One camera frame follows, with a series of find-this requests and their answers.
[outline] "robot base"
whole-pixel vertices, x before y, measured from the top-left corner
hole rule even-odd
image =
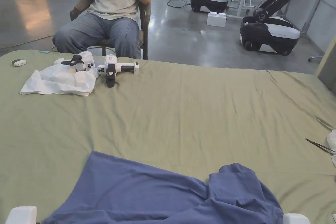
[[[269,18],[264,23],[256,17],[244,17],[240,26],[240,41],[248,51],[265,51],[270,47],[280,55],[289,55],[300,31],[281,18]]]
[[[205,6],[211,12],[224,12],[227,9],[227,0],[190,0],[194,12],[202,12],[201,6]]]

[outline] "tweezers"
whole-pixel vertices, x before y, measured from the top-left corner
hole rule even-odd
[[[332,149],[322,145],[322,144],[319,144],[319,143],[316,143],[316,142],[313,142],[311,140],[309,140],[308,138],[306,138],[306,140],[310,143],[312,143],[313,145],[317,146],[318,148],[320,148],[321,150],[327,152],[327,153],[330,153],[332,155],[336,155],[335,151],[333,151]]]

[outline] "black wheel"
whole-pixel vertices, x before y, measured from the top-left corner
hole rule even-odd
[[[249,52],[255,51],[257,49],[256,43],[249,40],[245,42],[244,47]]]
[[[280,52],[280,55],[289,56],[291,52],[292,52],[292,49],[284,50],[284,51]]]
[[[200,6],[199,5],[192,5],[191,9],[193,10],[193,12],[200,12]]]

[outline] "white napkin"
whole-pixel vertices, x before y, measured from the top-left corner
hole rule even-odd
[[[86,72],[76,72],[74,68],[68,65],[61,65],[60,63],[63,60],[63,58],[56,60],[54,66],[47,67],[41,72],[35,70],[24,84],[20,94],[76,94],[88,96],[96,84],[98,77],[96,68]]]

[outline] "white box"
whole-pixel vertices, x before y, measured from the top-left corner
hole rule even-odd
[[[208,26],[219,26],[224,27],[226,23],[226,14],[216,12],[210,12],[208,15],[207,25]]]

